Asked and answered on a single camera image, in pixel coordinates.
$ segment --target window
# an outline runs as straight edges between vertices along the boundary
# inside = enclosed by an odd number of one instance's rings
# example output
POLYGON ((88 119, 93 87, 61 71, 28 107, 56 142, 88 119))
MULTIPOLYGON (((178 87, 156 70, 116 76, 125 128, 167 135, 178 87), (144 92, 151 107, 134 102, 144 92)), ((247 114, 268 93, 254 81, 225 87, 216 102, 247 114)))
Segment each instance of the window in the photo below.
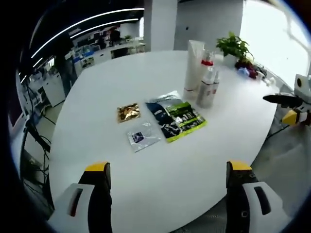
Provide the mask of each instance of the window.
POLYGON ((144 37, 144 17, 139 21, 139 37, 144 37))
POLYGON ((299 24, 283 11, 263 2, 246 1, 240 37, 249 44, 255 61, 291 88, 296 74, 307 75, 310 42, 299 24))

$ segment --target gray floor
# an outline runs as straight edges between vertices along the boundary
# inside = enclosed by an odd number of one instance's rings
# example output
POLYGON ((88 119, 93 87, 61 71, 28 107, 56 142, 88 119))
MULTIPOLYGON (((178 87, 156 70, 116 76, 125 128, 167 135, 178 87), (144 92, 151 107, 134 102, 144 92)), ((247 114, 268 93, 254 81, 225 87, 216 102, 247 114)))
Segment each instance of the gray floor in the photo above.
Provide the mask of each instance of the gray floor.
MULTIPOLYGON (((62 105, 49 109, 46 116, 56 122, 62 105)), ((284 127, 279 124, 278 119, 283 111, 278 108, 271 133, 284 127)), ((37 129, 40 134, 52 139, 54 125, 48 120, 41 119, 37 129)), ((28 147, 33 147, 32 141, 26 143, 28 147)), ((42 154, 42 149, 38 148, 35 152, 42 154)), ((252 168, 256 176, 270 185, 282 198, 284 211, 293 217, 311 189, 310 127, 289 127, 266 140, 252 168)), ((225 201, 221 200, 201 217, 174 233, 221 233, 225 232, 225 225, 225 201)))

